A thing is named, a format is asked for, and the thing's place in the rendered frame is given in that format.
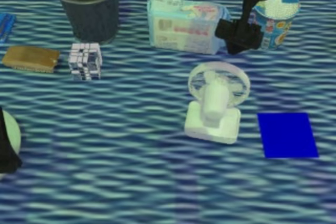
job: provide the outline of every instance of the mint green object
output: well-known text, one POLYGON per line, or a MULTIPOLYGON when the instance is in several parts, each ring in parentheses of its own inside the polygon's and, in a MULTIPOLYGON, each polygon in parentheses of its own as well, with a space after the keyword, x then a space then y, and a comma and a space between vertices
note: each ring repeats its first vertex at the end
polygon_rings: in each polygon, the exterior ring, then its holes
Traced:
MULTIPOLYGON (((17 124, 15 118, 11 114, 9 114, 5 110, 3 110, 3 113, 9 141, 11 142, 14 152, 18 155, 21 147, 20 127, 17 124)), ((0 173, 0 179, 2 179, 4 176, 5 174, 0 173)))

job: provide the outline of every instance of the checkered cube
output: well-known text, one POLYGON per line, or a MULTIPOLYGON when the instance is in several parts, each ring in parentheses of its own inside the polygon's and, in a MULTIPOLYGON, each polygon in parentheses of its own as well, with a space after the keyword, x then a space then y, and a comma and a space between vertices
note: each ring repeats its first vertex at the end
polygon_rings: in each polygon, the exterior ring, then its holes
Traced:
POLYGON ((98 43, 72 44, 69 68, 74 80, 99 80, 102 56, 98 43))

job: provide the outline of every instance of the rippled water surface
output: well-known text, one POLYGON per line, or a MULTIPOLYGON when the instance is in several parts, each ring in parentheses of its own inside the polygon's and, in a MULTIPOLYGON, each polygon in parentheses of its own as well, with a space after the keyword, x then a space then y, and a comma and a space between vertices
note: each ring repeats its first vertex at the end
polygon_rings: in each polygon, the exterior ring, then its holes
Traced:
MULTIPOLYGON (((239 0, 212 1, 239 14, 239 0)), ((16 44, 61 51, 55 74, 0 65, 0 103, 21 126, 24 162, 1 181, 0 223, 336 223, 336 0, 301 1, 277 51, 206 56, 151 48, 146 0, 121 0, 102 80, 73 82, 60 3, 0 0, 17 15, 1 55, 16 44), (188 74, 213 60, 251 79, 232 146, 183 133, 188 74), (308 112, 320 158, 265 159, 258 112, 308 112)))

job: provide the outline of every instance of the cup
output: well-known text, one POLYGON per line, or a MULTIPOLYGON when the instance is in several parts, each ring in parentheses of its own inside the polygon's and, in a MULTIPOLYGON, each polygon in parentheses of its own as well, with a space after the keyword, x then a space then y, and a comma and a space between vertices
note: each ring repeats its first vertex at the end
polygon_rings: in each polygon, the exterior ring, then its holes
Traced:
POLYGON ((80 42, 105 44, 119 29, 119 0, 60 0, 80 42))
POLYGON ((276 49, 284 41, 291 24, 300 12, 299 0, 267 0, 259 2, 250 21, 261 26, 264 37, 261 49, 276 49))

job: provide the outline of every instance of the blue cup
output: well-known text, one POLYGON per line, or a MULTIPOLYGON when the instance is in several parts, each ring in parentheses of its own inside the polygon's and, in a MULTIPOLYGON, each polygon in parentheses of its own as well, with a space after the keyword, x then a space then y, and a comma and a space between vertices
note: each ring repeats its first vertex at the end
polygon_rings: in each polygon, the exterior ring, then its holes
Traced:
POLYGON ((300 12, 299 0, 282 0, 282 4, 289 4, 286 7, 281 5, 274 5, 270 11, 265 9, 265 6, 271 6, 271 0, 261 1, 254 8, 251 13, 250 22, 260 25, 261 31, 264 32, 261 49, 276 49, 284 41, 293 19, 300 12))

